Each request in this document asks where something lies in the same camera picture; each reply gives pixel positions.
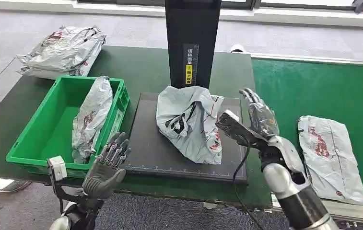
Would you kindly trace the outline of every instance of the white plastic bag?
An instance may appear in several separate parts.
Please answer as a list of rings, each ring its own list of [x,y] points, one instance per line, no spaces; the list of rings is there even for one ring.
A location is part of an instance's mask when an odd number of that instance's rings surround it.
[[[223,97],[210,95],[200,86],[168,86],[157,101],[157,126],[193,162],[221,164],[222,147],[215,121],[222,101]]]
[[[95,80],[72,121],[72,157],[75,163],[85,163],[95,153],[95,142],[112,105],[109,77]]]
[[[320,198],[363,205],[363,184],[344,124],[315,116],[298,122],[307,174]]]
[[[30,53],[17,55],[24,64],[18,72],[52,80],[61,74],[87,76],[105,37],[96,26],[62,26]]]

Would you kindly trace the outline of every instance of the black scale platform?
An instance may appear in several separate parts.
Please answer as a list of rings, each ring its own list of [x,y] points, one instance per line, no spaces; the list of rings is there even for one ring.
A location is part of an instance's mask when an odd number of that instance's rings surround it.
[[[192,162],[159,132],[156,125],[157,98],[157,93],[143,92],[140,95],[129,138],[132,153],[123,166],[128,173],[232,182],[232,176],[245,155],[245,148],[220,131],[222,164]],[[225,109],[241,116],[239,99],[225,98],[220,112]],[[246,164],[238,172],[236,182],[247,184]]]

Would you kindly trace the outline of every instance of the gray carpet floor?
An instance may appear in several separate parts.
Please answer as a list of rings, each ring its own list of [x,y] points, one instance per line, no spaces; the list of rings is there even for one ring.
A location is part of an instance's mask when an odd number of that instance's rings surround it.
[[[61,25],[94,24],[106,32],[108,45],[167,47],[164,18],[0,11],[0,101],[20,78],[16,54],[28,52]],[[220,22],[216,51],[237,43],[256,53],[363,60],[363,30],[354,28]],[[267,229],[288,228],[281,213],[255,215]],[[51,187],[31,184],[16,194],[0,194],[0,230],[47,230],[58,216]],[[101,210],[97,229],[256,228],[231,207],[207,210],[198,202],[115,194]]]

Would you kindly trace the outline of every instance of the green storage bin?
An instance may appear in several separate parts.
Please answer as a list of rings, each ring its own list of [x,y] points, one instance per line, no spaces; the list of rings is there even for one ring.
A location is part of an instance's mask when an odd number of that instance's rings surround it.
[[[129,103],[124,81],[109,79],[113,102],[96,140],[96,153],[88,164],[75,164],[71,156],[72,120],[94,81],[92,77],[60,76],[17,138],[6,161],[19,164],[30,173],[48,174],[46,159],[61,155],[68,177],[84,178],[109,135],[119,131]]]

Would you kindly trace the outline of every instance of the yellow label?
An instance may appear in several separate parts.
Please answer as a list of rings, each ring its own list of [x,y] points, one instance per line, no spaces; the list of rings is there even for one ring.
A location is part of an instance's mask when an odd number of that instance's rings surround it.
[[[193,66],[186,65],[186,84],[191,85],[192,76],[193,76]]]

